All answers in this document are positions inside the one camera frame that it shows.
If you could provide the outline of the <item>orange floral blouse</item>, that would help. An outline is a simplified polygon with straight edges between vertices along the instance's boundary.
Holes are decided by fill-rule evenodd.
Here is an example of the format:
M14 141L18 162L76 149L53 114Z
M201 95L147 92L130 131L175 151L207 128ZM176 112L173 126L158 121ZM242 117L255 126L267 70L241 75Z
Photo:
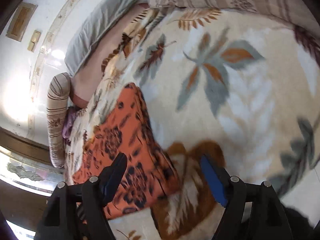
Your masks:
M120 153L127 156L127 168L114 199L104 208L108 219L150 207L180 189L177 171L153 137L143 93L134 83L121 90L106 121L94 128L74 183L99 175Z

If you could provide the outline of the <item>etched glass wooden door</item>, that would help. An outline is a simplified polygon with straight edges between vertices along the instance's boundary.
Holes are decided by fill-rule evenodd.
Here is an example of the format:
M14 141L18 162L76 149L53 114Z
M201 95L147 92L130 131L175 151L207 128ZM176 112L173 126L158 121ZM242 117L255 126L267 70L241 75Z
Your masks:
M1 129L1 212L18 239L33 239L48 198L63 181L48 147Z

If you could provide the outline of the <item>purple cloth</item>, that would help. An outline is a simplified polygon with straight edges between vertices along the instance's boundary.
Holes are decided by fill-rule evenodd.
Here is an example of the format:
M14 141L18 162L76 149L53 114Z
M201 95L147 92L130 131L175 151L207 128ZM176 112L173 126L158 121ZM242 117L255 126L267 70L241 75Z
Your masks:
M64 141L69 140L71 136L73 124L80 110L81 108L79 108L78 106L68 107L63 128L62 128L62 138L64 139Z

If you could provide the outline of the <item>leaf patterned bed blanket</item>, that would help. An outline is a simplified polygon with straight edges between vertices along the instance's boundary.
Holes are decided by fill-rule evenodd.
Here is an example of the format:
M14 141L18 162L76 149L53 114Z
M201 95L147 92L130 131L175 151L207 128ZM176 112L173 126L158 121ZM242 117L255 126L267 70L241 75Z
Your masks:
M128 83L142 91L180 180L150 207L109 219L116 239L209 239L223 209L201 172L204 153L247 183L269 180L289 206L317 194L309 175L319 167L319 43L303 28L229 10L147 9L106 59L73 125L67 181Z

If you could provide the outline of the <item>striped floral bolster pillow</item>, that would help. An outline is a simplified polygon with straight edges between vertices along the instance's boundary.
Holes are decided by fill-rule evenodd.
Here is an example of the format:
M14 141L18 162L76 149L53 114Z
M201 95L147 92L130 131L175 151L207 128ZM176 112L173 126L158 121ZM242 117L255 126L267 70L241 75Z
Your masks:
M50 161L55 168L65 164L62 129L67 115L71 79L67 73L53 77L47 93L47 127Z

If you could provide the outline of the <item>pink bed sheet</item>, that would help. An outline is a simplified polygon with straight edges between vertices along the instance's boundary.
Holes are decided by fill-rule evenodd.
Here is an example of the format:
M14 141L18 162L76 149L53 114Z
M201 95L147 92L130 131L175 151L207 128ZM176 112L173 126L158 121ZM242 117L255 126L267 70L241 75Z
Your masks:
M71 78L71 101L76 107L86 108L95 93L107 64L107 57L114 53L122 39L122 33L130 22L143 10L148 9L148 4L134 5L109 31L102 36L95 50L91 53L84 66Z

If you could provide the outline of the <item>grey ruffled pillow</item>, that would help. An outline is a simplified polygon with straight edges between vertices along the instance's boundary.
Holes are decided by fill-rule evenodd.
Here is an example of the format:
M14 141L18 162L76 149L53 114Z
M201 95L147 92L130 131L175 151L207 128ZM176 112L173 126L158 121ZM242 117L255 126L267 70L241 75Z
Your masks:
M147 0L102 0L71 39L65 56L73 77L95 51L103 36L135 5Z

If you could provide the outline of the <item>wooden wall switch plate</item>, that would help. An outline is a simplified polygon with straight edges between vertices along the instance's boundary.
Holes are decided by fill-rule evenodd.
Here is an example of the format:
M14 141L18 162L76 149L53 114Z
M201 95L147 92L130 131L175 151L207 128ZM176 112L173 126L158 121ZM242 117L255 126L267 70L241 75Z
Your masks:
M26 31L26 28L37 8L37 5L31 3L22 2L14 13L14 17L10 22L6 37L21 42ZM32 53L35 51L35 48L41 37L41 32L35 30L30 38L28 43L27 50Z

